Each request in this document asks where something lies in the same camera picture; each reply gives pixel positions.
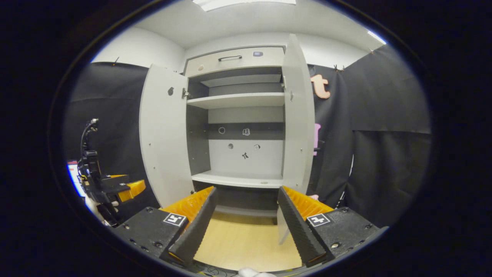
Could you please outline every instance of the open cabinet door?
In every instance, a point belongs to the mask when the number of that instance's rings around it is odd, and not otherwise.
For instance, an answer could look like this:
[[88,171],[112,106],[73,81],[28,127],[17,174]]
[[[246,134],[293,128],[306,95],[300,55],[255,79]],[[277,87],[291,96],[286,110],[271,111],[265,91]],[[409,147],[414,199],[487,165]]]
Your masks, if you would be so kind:
[[314,99],[309,70],[295,35],[289,36],[282,65],[285,91],[283,185],[308,189],[314,146]]
[[193,190],[186,144],[188,78],[151,65],[140,100],[140,148],[150,186],[161,207]]

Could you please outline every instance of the cabinet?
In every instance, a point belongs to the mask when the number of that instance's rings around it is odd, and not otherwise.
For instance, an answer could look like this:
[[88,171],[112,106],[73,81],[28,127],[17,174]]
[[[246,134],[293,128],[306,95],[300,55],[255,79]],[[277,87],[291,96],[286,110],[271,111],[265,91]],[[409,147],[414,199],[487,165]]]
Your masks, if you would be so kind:
[[[282,47],[249,47],[190,59],[184,76],[152,65],[139,132],[145,170],[162,207],[207,185],[239,202],[246,194],[265,201],[273,195],[275,201],[282,185],[305,193],[314,103],[296,36],[290,35],[285,53]],[[254,201],[240,208],[227,202],[218,209],[255,209]]]

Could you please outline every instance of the ceiling light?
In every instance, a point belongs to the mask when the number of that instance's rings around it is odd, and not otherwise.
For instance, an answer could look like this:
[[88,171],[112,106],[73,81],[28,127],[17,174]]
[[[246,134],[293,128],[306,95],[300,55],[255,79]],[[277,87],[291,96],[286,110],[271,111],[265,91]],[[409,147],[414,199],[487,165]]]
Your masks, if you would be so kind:
[[296,4],[296,0],[193,0],[193,2],[199,5],[204,11],[209,11],[225,6],[253,3],[253,2],[275,2],[282,4]]
[[380,37],[378,37],[375,33],[368,31],[368,34],[374,37],[375,39],[379,40],[379,42],[381,42],[382,44],[386,44],[386,42],[382,40]]

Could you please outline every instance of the ceiling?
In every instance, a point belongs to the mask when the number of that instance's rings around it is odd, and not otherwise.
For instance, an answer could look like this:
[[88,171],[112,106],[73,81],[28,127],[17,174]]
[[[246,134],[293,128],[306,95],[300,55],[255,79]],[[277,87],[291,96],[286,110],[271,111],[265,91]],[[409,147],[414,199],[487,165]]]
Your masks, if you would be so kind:
[[160,34],[185,49],[221,37],[257,32],[315,35],[364,51],[382,45],[361,25],[314,0],[297,0],[296,5],[245,3],[208,12],[192,0],[180,0],[140,21],[135,27]]

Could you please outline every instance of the orange gripper pad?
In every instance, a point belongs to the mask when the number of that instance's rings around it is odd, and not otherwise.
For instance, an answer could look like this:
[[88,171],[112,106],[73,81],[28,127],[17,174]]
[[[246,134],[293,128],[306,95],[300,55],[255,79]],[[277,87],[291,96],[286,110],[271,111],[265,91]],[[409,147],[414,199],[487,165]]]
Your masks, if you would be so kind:
[[294,206],[296,206],[297,211],[301,214],[304,221],[308,216],[333,211],[330,206],[327,206],[318,200],[315,200],[286,186],[283,186],[283,188],[285,189],[285,192],[287,192],[290,200],[294,203]]
[[190,223],[195,219],[213,188],[214,186],[210,186],[206,189],[202,189],[199,192],[186,196],[176,203],[165,208],[160,208],[159,210],[186,216],[188,218],[188,224],[184,228],[184,230],[186,230]]

